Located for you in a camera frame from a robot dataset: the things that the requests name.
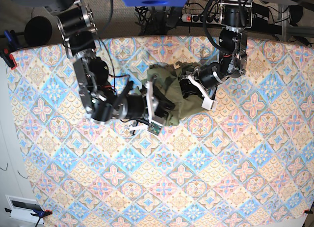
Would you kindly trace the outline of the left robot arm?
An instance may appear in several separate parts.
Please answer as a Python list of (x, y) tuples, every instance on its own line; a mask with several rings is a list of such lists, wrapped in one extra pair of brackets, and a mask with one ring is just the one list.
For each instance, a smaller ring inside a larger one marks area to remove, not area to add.
[[(278, 4), (299, 4), (302, 0), (261, 0)], [(197, 95), (215, 99), (217, 87), (229, 78), (246, 73), (247, 34), (252, 26), (253, 0), (209, 0), (198, 16), (205, 36), (219, 51), (219, 61), (179, 77), (183, 98)]]

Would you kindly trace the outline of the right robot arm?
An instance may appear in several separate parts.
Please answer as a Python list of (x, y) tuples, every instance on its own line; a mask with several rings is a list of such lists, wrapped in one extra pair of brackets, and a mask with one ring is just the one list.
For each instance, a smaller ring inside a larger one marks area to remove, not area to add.
[(96, 55), (103, 43), (98, 35), (92, 10), (83, 0), (12, 0), (17, 4), (43, 7), (57, 18), (67, 57), (73, 58), (79, 95), (88, 118), (97, 124), (110, 120), (134, 121), (131, 131), (145, 129), (158, 135), (174, 108), (156, 86), (161, 65), (151, 65), (148, 79), (138, 93), (132, 93), (133, 81), (124, 74), (126, 85), (117, 93), (109, 78), (116, 79), (114, 68)]

